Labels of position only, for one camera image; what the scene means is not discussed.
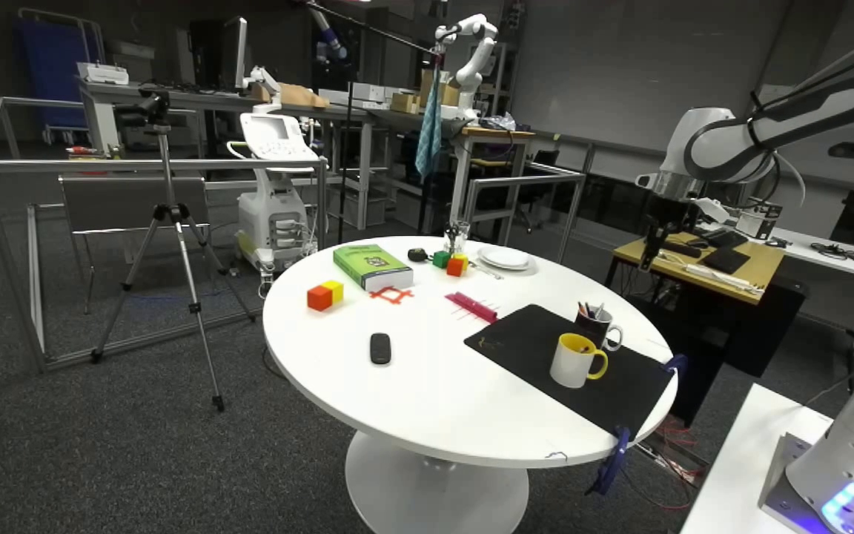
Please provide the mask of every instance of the metal frame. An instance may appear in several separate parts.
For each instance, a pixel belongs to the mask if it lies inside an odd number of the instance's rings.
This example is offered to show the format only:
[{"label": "metal frame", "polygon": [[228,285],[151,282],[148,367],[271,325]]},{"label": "metal frame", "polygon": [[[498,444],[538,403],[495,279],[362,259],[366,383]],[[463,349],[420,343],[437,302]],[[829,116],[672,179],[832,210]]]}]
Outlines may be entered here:
[{"label": "metal frame", "polygon": [[578,216],[581,190],[586,190],[586,180],[589,180],[589,170],[590,170],[590,164],[593,164],[593,155],[596,155],[596,152],[589,149],[581,173],[538,164],[538,170],[546,170],[546,173],[551,173],[551,174],[474,179],[474,180],[470,185],[470,193],[467,193],[463,222],[473,225],[473,222],[479,219],[482,190],[510,186],[508,225],[506,225],[506,235],[503,235],[503,239],[510,239],[510,225],[513,225],[513,216],[517,216],[517,208],[520,208],[520,190],[523,190],[525,185],[566,185],[566,180],[577,180],[572,201],[569,201],[569,214],[566,214],[566,225],[563,225],[563,238],[557,239],[557,251],[556,251],[556,259],[560,260],[560,259],[566,256],[566,239],[569,239],[572,225],[577,225],[577,216]]},{"label": "metal frame", "polygon": [[[0,94],[0,130],[6,137],[9,155],[13,158],[0,158],[0,174],[80,174],[80,173],[162,173],[162,161],[34,161],[34,158],[22,158],[13,122],[9,122],[9,110],[13,107],[52,107],[52,110],[83,110],[80,101],[53,101],[53,97],[16,97],[16,94]],[[208,170],[261,170],[261,161],[234,161],[234,158],[184,158],[184,161],[173,161],[175,173],[208,173]],[[317,210],[314,210],[314,229],[317,238],[323,239],[331,235],[331,204],[326,204],[326,161],[291,161],[291,164],[274,164],[274,167],[313,167],[314,170],[314,180],[317,180]],[[27,210],[27,239],[31,239],[31,274],[40,276],[41,274],[41,256],[40,256],[40,214],[36,208]],[[22,269],[19,260],[9,250],[9,238],[6,229],[0,225],[0,266],[6,269],[9,279],[9,293],[13,293],[13,311],[22,322],[22,336],[25,343],[34,357],[34,364],[68,364],[68,363],[87,363],[89,358],[89,348],[83,349],[73,349],[73,352],[59,352],[52,357],[47,352],[47,337],[46,337],[46,291],[41,291],[41,279],[31,279],[31,299],[25,299],[25,285],[22,285]],[[237,318],[221,318],[213,325],[228,325],[245,321],[245,314]],[[126,352],[126,349],[139,349],[139,348],[151,348],[162,342],[173,342],[181,336],[196,333],[193,325],[184,330],[167,330],[159,336],[144,336],[144,337],[126,337],[117,343],[108,343],[108,352]]]}]

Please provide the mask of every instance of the yellow block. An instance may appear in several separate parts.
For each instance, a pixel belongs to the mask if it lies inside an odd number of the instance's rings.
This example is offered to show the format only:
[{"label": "yellow block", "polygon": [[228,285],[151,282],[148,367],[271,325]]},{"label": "yellow block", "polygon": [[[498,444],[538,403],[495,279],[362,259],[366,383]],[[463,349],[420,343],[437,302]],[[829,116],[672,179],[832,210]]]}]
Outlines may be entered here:
[{"label": "yellow block", "polygon": [[344,285],[339,279],[323,282],[334,291],[334,305],[344,302]]}]

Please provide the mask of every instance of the chair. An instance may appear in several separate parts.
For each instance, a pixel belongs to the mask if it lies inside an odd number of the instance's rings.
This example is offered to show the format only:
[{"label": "chair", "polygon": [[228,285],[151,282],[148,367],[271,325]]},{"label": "chair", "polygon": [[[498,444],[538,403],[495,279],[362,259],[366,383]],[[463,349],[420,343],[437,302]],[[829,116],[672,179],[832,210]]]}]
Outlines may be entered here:
[{"label": "chair", "polygon": [[[144,232],[151,214],[167,201],[165,179],[159,174],[64,174],[65,214],[73,225],[73,250],[77,274],[87,285],[87,302],[93,305],[95,256],[89,238]],[[175,179],[175,196],[190,208],[193,222],[208,232],[206,179]]]}]

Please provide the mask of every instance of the yellow mug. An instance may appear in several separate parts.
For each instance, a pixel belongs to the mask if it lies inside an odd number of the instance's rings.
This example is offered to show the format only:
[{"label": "yellow mug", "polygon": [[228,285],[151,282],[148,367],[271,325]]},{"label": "yellow mug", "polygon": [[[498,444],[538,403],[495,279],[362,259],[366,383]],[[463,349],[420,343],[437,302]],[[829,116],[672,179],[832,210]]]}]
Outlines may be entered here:
[{"label": "yellow mug", "polygon": [[602,380],[609,374],[609,352],[581,333],[563,333],[557,336],[549,374],[566,388],[581,388],[589,380]]}]

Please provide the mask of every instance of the black mat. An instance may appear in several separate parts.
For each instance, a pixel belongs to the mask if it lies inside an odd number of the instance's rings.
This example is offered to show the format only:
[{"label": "black mat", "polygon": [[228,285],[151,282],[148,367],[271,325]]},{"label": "black mat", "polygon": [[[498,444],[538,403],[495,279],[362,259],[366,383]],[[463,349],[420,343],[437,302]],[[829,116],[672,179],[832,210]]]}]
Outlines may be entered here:
[{"label": "black mat", "polygon": [[590,380],[586,388],[563,388],[549,377],[556,342],[563,333],[578,333],[578,325],[549,308],[525,305],[474,333],[467,343],[609,434],[617,437],[624,428],[639,434],[660,403],[672,370],[624,348],[612,352],[612,367],[602,380]]}]

